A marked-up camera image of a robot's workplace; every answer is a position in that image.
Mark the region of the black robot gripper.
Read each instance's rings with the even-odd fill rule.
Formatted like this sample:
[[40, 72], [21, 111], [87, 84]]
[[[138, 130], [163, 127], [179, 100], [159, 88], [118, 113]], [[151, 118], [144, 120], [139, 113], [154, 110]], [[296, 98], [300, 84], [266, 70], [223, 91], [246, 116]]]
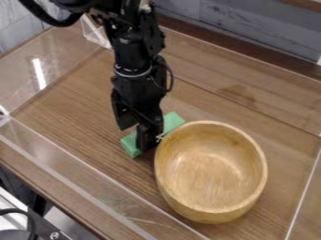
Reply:
[[160, 101], [171, 90], [167, 84], [168, 66], [155, 64], [151, 72], [138, 78], [111, 77], [111, 107], [120, 130], [136, 127], [136, 145], [142, 152], [156, 146], [163, 134]]

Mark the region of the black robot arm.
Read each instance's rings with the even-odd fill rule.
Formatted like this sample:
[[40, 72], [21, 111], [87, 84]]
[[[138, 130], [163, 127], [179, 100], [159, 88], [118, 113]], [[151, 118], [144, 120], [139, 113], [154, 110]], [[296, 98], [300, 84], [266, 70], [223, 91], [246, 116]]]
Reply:
[[152, 0], [49, 0], [69, 16], [55, 19], [35, 0], [17, 0], [31, 14], [55, 27], [73, 25], [88, 14], [103, 26], [114, 52], [111, 106], [120, 129], [136, 128], [134, 145], [140, 151], [158, 144], [164, 130], [160, 109], [172, 89], [171, 68], [160, 52], [166, 34]]

